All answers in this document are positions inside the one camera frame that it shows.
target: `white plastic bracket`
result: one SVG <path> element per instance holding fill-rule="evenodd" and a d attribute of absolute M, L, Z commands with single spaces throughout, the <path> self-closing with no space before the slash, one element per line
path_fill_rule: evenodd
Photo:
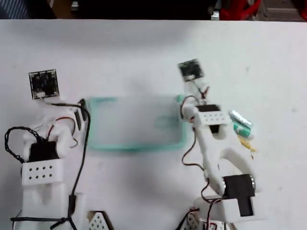
<path fill-rule="evenodd" d="M 24 163 L 23 186 L 64 181 L 64 159 Z"/>
<path fill-rule="evenodd" d="M 229 115 L 224 111 L 199 112 L 198 114 L 199 116 L 195 116 L 196 126 L 222 125 L 231 122 Z"/>
<path fill-rule="evenodd" d="M 88 225 L 89 230 L 109 230 L 106 220 L 101 212 L 96 212 Z"/>

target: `red wire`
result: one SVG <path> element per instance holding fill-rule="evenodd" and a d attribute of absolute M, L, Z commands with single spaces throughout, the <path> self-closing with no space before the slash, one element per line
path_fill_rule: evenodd
<path fill-rule="evenodd" d="M 71 135 L 73 136 L 73 134 L 75 133 L 75 130 L 76 130 L 76 122 L 73 118 L 69 117 L 69 116 L 63 116 L 63 117 L 59 117 L 57 118 L 55 121 L 60 121 L 60 120 L 63 120 L 63 119 L 69 119 L 69 120 L 72 120 L 73 121 L 73 130 L 72 130 L 72 133 Z M 52 125 L 47 133 L 47 139 L 49 139 L 50 137 L 50 133 L 51 133 L 51 130 L 54 128 L 54 125 Z"/>

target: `black cable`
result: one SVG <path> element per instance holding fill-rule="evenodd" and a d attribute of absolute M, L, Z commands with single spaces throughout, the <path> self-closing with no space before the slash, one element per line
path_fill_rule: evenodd
<path fill-rule="evenodd" d="M 28 128 L 28 127 L 24 127 L 24 126 L 16 126 L 16 127 L 12 127 L 12 128 L 9 128 L 8 131 L 6 131 L 5 135 L 4 135 L 4 147 L 5 147 L 5 150 L 11 154 L 16 160 L 18 160 L 21 164 L 25 163 L 24 159 L 20 156 L 20 155 L 16 155 L 15 153 L 13 153 L 13 151 L 10 149 L 9 147 L 9 137 L 10 137 L 10 133 L 13 131 L 13 130 L 26 130 L 28 131 L 29 133 L 31 133 L 37 140 L 37 142 L 42 142 L 44 141 L 45 139 L 42 138 L 36 131 L 34 131 L 33 129 L 31 128 Z"/>
<path fill-rule="evenodd" d="M 85 161 L 85 154 L 86 154 L 86 147 L 87 147 L 87 141 L 88 141 L 88 136 L 89 136 L 89 131 L 90 131 L 90 125 L 91 125 L 91 115 L 88 112 L 87 109 L 85 109 L 84 107 L 82 107 L 81 105 L 78 104 L 68 104 L 68 103 L 47 103 L 50 105 L 54 105 L 54 106 L 60 106 L 60 107 L 76 107 L 81 109 L 82 111 L 84 111 L 88 117 L 88 122 L 87 122 L 87 130 L 86 130 L 86 134 L 85 134 L 85 141 L 84 141 L 84 148 L 83 148 L 83 155 L 82 155 L 82 162 L 81 162 L 81 166 L 79 168 L 78 171 L 78 175 L 75 181 L 75 184 L 73 185 L 72 191 L 71 191 L 71 195 L 74 195 L 83 166 L 84 166 L 84 161 Z"/>

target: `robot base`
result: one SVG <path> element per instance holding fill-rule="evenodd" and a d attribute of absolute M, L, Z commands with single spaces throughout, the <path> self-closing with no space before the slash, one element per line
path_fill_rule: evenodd
<path fill-rule="evenodd" d="M 85 211 L 85 204 L 86 204 L 86 196 L 84 194 L 76 194 L 76 207 L 75 212 L 71 216 L 74 224 L 76 225 L 78 230 L 88 229 L 89 221 L 86 217 Z M 67 215 L 67 206 L 68 206 L 68 199 L 65 211 L 65 215 L 62 217 L 66 217 Z M 45 217 L 45 218 L 61 218 L 60 214 L 57 216 L 46 216 L 46 215 L 28 215 L 25 212 L 22 212 L 21 217 Z M 50 230 L 50 226 L 55 224 L 55 222 L 33 222 L 33 221 L 25 221 L 25 222 L 16 222 L 15 223 L 15 230 Z M 64 224 L 61 224 L 55 228 L 55 230 L 71 230 L 72 227 L 70 223 L 67 221 Z"/>

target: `circuit board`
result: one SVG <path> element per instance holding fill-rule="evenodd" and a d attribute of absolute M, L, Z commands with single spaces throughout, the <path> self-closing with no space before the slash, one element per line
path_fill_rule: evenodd
<path fill-rule="evenodd" d="M 32 99 L 59 96 L 55 69 L 29 73 Z"/>
<path fill-rule="evenodd" d="M 197 59 L 178 64 L 184 82 L 204 77 L 200 63 Z"/>

